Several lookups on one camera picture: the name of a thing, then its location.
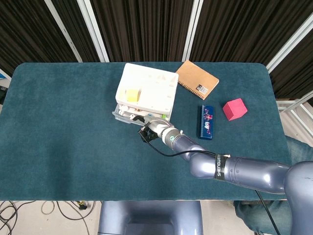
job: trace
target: black curtain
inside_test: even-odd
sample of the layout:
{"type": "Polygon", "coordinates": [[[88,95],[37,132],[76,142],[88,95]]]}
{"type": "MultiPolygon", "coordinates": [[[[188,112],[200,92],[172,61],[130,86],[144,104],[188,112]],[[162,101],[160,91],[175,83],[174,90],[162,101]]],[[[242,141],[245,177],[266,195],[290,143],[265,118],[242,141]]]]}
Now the black curtain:
{"type": "Polygon", "coordinates": [[[23,62],[77,62],[43,0],[0,1],[0,68],[23,62]]]}
{"type": "Polygon", "coordinates": [[[204,0],[190,60],[266,65],[312,12],[312,0],[204,0]]]}
{"type": "Polygon", "coordinates": [[[76,0],[52,0],[83,62],[100,62],[76,0]]]}
{"type": "Polygon", "coordinates": [[[193,0],[92,0],[110,61],[181,61],[193,0]]]}
{"type": "Polygon", "coordinates": [[[313,90],[313,30],[270,75],[277,98],[301,98],[313,90]]]}

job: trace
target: brown notebook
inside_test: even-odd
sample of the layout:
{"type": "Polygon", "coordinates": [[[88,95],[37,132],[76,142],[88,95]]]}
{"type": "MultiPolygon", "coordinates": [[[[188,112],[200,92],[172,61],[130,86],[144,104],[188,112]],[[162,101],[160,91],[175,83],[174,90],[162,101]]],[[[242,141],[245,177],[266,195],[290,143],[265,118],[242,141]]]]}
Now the brown notebook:
{"type": "Polygon", "coordinates": [[[193,94],[205,100],[219,83],[219,80],[195,64],[186,60],[176,71],[179,74],[178,83],[193,94]]]}

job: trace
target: table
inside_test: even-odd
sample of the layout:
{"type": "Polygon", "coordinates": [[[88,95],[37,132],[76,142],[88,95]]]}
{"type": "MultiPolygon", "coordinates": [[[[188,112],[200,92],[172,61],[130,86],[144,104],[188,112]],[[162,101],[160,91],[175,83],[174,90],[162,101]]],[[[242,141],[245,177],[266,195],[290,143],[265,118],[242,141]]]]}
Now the table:
{"type": "MultiPolygon", "coordinates": [[[[136,64],[176,71],[181,62],[136,64]]],[[[178,85],[171,122],[210,151],[290,164],[266,67],[196,64],[220,82],[205,101],[178,85]],[[248,112],[227,121],[222,107],[236,98],[248,112]],[[215,107],[211,141],[197,136],[202,104],[215,107]]],[[[0,115],[0,200],[257,199],[251,189],[192,177],[183,159],[161,156],[143,143],[139,126],[114,119],[124,65],[25,63],[16,68],[0,115]]],[[[160,140],[152,143],[171,152],[160,140]]]]}

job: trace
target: cable on floor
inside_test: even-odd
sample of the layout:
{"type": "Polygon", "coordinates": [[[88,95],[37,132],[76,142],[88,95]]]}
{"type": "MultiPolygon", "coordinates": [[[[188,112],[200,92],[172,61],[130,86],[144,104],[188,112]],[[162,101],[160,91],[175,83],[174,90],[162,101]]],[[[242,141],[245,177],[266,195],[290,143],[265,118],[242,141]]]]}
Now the cable on floor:
{"type": "MultiPolygon", "coordinates": [[[[48,201],[44,201],[44,203],[42,204],[42,206],[41,206],[41,212],[42,212],[42,214],[49,215],[49,214],[51,214],[51,213],[54,211],[54,209],[55,209],[55,204],[54,204],[54,201],[51,201],[51,203],[53,204],[52,210],[51,210],[50,212],[44,212],[44,211],[43,211],[43,208],[44,208],[44,205],[46,204],[46,202],[48,202],[48,201]]],[[[86,230],[87,230],[87,234],[90,235],[90,234],[89,234],[89,229],[88,229],[87,223],[86,223],[86,221],[85,221],[85,218],[86,218],[88,215],[90,215],[91,212],[93,211],[93,209],[94,209],[94,207],[95,207],[96,201],[93,202],[93,205],[92,205],[91,210],[90,210],[90,211],[88,212],[88,214],[85,215],[85,216],[82,216],[82,214],[80,214],[79,211],[78,211],[74,206],[72,206],[69,202],[66,202],[66,201],[64,201],[64,202],[67,203],[73,210],[75,210],[76,213],[78,213],[81,218],[70,218],[70,217],[66,216],[66,215],[63,213],[63,211],[61,210],[61,207],[60,207],[59,202],[56,201],[56,204],[57,204],[57,206],[58,206],[58,208],[59,208],[59,211],[60,211],[60,213],[62,214],[62,216],[65,217],[66,219],[74,220],[74,221],[75,221],[75,220],[83,220],[84,225],[85,225],[86,230]]]]}
{"type": "Polygon", "coordinates": [[[58,208],[59,208],[60,213],[61,213],[66,219],[69,219],[69,220],[81,220],[81,219],[84,219],[84,218],[86,218],[88,215],[91,214],[91,212],[93,211],[93,209],[94,209],[94,207],[95,207],[96,201],[93,201],[93,205],[92,205],[91,210],[89,211],[89,213],[88,213],[87,215],[85,215],[85,216],[82,217],[82,218],[70,218],[70,217],[66,216],[66,215],[63,213],[63,211],[61,210],[60,205],[59,205],[59,202],[56,201],[56,203],[57,203],[57,206],[58,206],[58,208]]]}
{"type": "Polygon", "coordinates": [[[44,201],[44,203],[41,205],[41,213],[44,214],[44,215],[49,215],[49,214],[51,214],[54,211],[54,208],[55,208],[54,201],[44,201]],[[50,212],[44,212],[44,205],[47,202],[51,202],[53,204],[52,210],[50,212]]]}
{"type": "Polygon", "coordinates": [[[33,203],[33,202],[35,202],[35,201],[25,202],[25,203],[21,204],[19,207],[16,207],[12,201],[9,201],[9,203],[10,203],[11,205],[10,205],[10,206],[6,206],[4,209],[2,209],[2,210],[0,211],[0,219],[1,219],[1,222],[3,223],[3,225],[0,227],[0,231],[6,226],[6,227],[9,229],[8,235],[12,235],[12,231],[13,231],[13,229],[14,229],[14,227],[15,227],[15,225],[16,225],[16,222],[17,222],[17,220],[18,220],[18,210],[19,210],[22,206],[24,206],[24,205],[26,205],[26,204],[29,204],[29,203],[33,203]],[[4,218],[1,214],[2,214],[5,210],[7,210],[8,208],[13,208],[14,212],[13,212],[13,214],[12,214],[9,218],[4,218]],[[11,221],[12,218],[15,218],[15,221],[14,221],[13,226],[11,227],[11,226],[9,225],[9,222],[11,221]]]}

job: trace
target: blue box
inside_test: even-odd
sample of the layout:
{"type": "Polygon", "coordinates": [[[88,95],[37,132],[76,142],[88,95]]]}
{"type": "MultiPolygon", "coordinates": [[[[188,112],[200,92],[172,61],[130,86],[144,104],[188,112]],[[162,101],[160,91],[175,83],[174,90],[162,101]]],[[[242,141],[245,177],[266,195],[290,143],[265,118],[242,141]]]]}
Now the blue box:
{"type": "Polygon", "coordinates": [[[200,139],[213,139],[213,112],[214,108],[212,106],[202,105],[200,139]]]}

